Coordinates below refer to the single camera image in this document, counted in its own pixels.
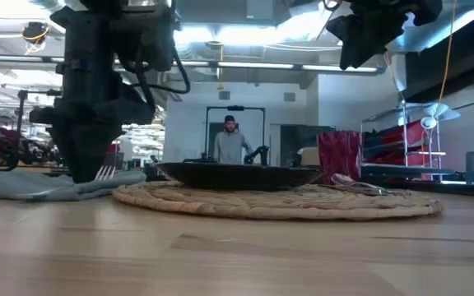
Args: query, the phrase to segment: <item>wooden table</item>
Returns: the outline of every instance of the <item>wooden table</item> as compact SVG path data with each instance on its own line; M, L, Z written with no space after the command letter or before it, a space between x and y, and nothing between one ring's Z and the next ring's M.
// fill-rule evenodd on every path
M443 216L279 222L0 201L0 295L474 295L474 197Z

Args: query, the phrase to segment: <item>fan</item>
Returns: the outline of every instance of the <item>fan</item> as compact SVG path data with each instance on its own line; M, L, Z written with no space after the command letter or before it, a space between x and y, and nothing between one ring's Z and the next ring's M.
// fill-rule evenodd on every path
M450 109L448 105L438 103L426 107L424 112L429 116L421 119L421 126L429 135L429 166L432 168L433 159L431 145L433 141L433 129L439 124L439 122L453 120L459 118L461 115L457 111Z

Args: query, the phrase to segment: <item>man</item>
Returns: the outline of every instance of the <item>man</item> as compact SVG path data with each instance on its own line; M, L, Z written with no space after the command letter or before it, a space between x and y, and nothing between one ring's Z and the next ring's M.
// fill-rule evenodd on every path
M219 164L242 164L243 148L247 155L253 153L252 146L246 141L244 135L235 129L235 118L227 115L224 118L224 131L219 132L215 138L215 152L213 157Z

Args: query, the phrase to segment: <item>gray shirt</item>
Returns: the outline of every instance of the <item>gray shirt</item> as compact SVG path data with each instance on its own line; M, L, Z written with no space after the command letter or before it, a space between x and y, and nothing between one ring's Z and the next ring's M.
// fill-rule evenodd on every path
M219 164L242 164L243 147L248 155L253 153L252 146L239 130L235 130L235 132L219 132L215 137L213 157Z

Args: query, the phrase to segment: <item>round woven mat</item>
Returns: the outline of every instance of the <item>round woven mat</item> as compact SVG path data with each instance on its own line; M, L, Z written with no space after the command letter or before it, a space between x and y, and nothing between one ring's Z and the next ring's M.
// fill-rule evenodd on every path
M154 182L122 186L113 197L152 210L265 220L371 220L442 212L439 201L410 194L370 197L317 185L285 192L219 192Z

